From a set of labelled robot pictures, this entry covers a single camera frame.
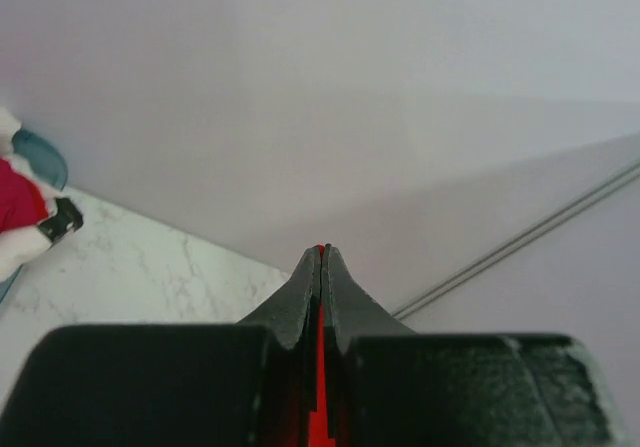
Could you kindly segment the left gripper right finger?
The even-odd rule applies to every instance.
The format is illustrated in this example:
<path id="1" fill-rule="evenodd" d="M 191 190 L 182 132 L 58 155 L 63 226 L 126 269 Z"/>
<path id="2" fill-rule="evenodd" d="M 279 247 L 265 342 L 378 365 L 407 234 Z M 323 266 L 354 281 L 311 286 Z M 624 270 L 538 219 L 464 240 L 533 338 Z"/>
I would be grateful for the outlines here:
<path id="1" fill-rule="evenodd" d="M 330 244 L 322 253 L 320 283 L 326 342 L 341 355 L 357 338 L 414 334 L 361 288 L 339 249 Z"/>

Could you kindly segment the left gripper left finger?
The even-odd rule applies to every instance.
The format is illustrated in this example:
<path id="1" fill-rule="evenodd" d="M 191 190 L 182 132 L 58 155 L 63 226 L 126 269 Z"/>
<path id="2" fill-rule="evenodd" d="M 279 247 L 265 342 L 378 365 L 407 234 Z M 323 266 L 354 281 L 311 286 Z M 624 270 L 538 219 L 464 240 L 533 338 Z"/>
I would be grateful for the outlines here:
<path id="1" fill-rule="evenodd" d="M 320 293 L 320 248 L 308 248 L 289 279 L 238 324 L 267 328 L 279 345 L 293 350 L 304 339 Z"/>

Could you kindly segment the red t shirt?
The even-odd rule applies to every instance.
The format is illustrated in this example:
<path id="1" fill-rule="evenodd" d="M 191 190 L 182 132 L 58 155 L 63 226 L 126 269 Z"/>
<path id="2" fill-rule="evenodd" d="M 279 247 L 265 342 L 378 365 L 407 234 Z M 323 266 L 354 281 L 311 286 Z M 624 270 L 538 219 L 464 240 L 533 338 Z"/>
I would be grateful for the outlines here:
<path id="1" fill-rule="evenodd" d="M 309 312 L 309 336 L 313 342 L 314 394 L 309 414 L 308 444 L 314 447 L 334 445 L 333 439 L 329 436 L 325 372 L 324 319 L 321 297 L 320 268 L 317 268 L 314 271 L 312 298 Z"/>

